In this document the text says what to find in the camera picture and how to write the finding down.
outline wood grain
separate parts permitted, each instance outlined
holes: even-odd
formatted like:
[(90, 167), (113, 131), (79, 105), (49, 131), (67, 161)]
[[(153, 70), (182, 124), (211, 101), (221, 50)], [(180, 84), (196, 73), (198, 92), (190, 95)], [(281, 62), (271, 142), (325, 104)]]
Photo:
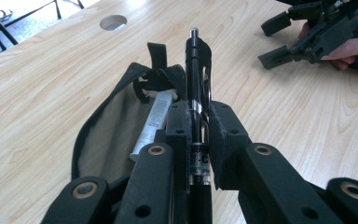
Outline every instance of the wood grain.
[[(278, 148), (320, 187), (358, 179), (358, 71), (328, 63), (266, 70), (257, 56), (296, 41), (301, 22), (265, 37), (262, 22), (287, 10), (272, 0), (102, 0), (0, 54), (0, 223), (37, 223), (70, 181), (83, 123), (131, 62), (150, 65), (147, 42), (185, 65), (197, 26), (213, 51), (213, 99), (230, 105), (254, 142)], [(128, 24), (105, 31), (100, 21)], [(236, 192), (213, 193), (214, 223), (244, 223)]]

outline screw hole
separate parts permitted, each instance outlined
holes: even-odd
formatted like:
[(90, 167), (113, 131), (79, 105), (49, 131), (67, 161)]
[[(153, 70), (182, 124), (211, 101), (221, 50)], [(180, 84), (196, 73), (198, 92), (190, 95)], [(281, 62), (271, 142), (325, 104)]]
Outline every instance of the screw hole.
[(97, 192), (98, 185), (94, 182), (84, 182), (77, 185), (72, 191), (72, 195), (77, 199), (86, 199)]
[(164, 154), (165, 147), (151, 147), (147, 150), (150, 155), (158, 156)]
[(152, 212), (152, 209), (148, 205), (141, 205), (135, 210), (135, 215), (137, 217), (148, 217), (150, 216), (150, 213)]
[(310, 219), (318, 219), (318, 213), (309, 207), (303, 207), (301, 208), (301, 212), (304, 214), (304, 216), (310, 218)]
[(272, 154), (271, 149), (266, 148), (266, 147), (256, 147), (255, 152), (257, 152), (258, 154), (263, 155), (263, 156), (269, 156)]
[(349, 182), (341, 184), (341, 190), (344, 191), (348, 196), (358, 200), (358, 186)]

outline black mount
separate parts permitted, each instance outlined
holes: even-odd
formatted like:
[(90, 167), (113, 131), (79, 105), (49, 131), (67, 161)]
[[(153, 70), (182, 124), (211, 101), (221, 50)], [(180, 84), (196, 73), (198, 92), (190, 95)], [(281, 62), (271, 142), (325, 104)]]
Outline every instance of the black mount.
[[(271, 36), (291, 25), (291, 20), (308, 20), (309, 33), (292, 47), (286, 46), (260, 55), (258, 59), (267, 69), (307, 60), (319, 63), (323, 56), (351, 38), (358, 37), (358, 0), (278, 0), (291, 5), (283, 12), (264, 22), (262, 29)], [(358, 58), (351, 66), (358, 68)]]
[[(43, 223), (186, 223), (188, 122), (187, 103), (172, 105), (167, 130), (142, 149), (130, 181), (74, 180)], [(213, 102), (210, 127), (215, 185), (239, 191), (248, 223), (358, 223), (358, 181), (336, 178), (326, 189), (305, 181), (278, 149), (252, 143), (228, 105)]]

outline brass grommet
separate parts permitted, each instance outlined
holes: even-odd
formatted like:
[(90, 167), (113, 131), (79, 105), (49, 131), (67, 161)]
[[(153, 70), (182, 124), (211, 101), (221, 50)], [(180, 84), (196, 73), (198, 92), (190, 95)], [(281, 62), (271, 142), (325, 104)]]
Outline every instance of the brass grommet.
[(358, 200), (358, 186), (350, 182), (343, 182), (341, 184), (341, 190), (348, 196)]
[(254, 151), (263, 156), (269, 156), (272, 154), (272, 150), (267, 147), (255, 147)]
[(150, 147), (147, 151), (149, 152), (150, 155), (158, 156), (164, 154), (165, 147), (159, 147), (159, 146)]
[(97, 192), (98, 185), (94, 182), (84, 182), (77, 185), (72, 191), (72, 195), (77, 199), (85, 199)]

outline table surface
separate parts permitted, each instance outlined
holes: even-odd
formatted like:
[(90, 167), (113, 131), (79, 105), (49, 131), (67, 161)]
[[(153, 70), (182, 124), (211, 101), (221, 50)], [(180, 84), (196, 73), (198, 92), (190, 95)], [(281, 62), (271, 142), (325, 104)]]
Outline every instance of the table surface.
[[(79, 129), (131, 62), (150, 65), (146, 43), (185, 65), (197, 26), (213, 51), (212, 95), (230, 105), (254, 142), (275, 146), (308, 181), (358, 179), (358, 71), (329, 63), (266, 70), (257, 56), (296, 42), (300, 21), (272, 37), (273, 1), (101, 0), (0, 54), (0, 223), (37, 223), (70, 181)], [(100, 21), (128, 23), (105, 31)], [(237, 192), (213, 193), (214, 223), (244, 223)]]

